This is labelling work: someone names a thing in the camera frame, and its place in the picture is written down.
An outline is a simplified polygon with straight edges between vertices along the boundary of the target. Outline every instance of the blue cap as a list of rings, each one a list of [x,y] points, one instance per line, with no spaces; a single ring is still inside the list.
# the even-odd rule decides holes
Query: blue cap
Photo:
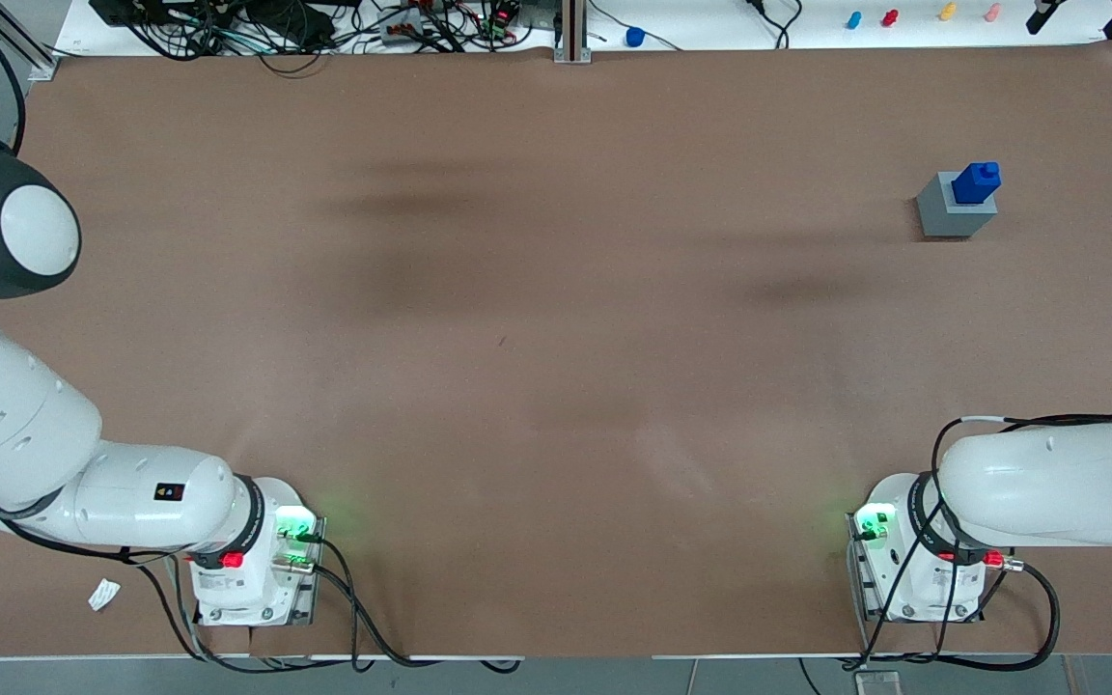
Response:
[[[961,206],[979,206],[1001,187],[1002,170],[997,162],[972,162],[950,185]]]

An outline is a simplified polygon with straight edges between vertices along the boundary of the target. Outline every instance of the brown table surface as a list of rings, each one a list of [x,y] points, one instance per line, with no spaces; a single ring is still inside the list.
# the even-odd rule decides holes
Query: brown table surface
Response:
[[[955,415],[1112,410],[1110,44],[75,59],[28,106],[85,254],[0,326],[107,439],[289,480],[416,655],[860,649],[877,479]],[[1000,216],[919,241],[987,158]],[[1112,549],[1023,557],[1112,652]],[[1034,649],[1043,602],[947,647]],[[217,644],[346,653],[347,614]],[[0,655],[177,651],[137,573],[0,533]]]

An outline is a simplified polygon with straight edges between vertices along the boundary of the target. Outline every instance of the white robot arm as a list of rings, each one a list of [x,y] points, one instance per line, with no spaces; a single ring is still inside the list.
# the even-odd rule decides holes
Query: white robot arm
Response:
[[[1002,549],[1112,545],[1112,415],[966,436],[946,450],[936,478],[883,479],[848,523],[848,567],[865,615],[975,619],[985,568],[1010,563]]]
[[[75,210],[0,142],[0,299],[64,281],[79,250]],[[280,479],[102,440],[97,407],[0,331],[0,529],[187,552],[205,624],[268,626],[310,619],[318,547],[297,537],[317,525]]]

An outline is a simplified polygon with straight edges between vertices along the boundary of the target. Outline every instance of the gray block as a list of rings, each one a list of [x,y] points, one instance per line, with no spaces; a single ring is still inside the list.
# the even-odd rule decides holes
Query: gray block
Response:
[[[993,195],[979,206],[961,206],[956,202],[955,192],[950,185],[959,175],[961,172],[939,172],[930,181],[930,186],[925,186],[921,195],[917,195],[921,229],[926,237],[969,238],[999,214]]]

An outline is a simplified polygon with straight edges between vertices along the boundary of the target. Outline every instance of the white paper scrap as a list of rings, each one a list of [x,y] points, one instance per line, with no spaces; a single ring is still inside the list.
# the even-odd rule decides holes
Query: white paper scrap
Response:
[[[106,604],[110,603],[110,599],[113,598],[116,594],[119,594],[119,589],[122,589],[122,586],[120,586],[118,582],[102,579],[101,584],[97,585],[97,590],[93,590],[92,595],[89,596],[89,606],[92,607],[93,610],[101,610],[101,608],[106,607]]]

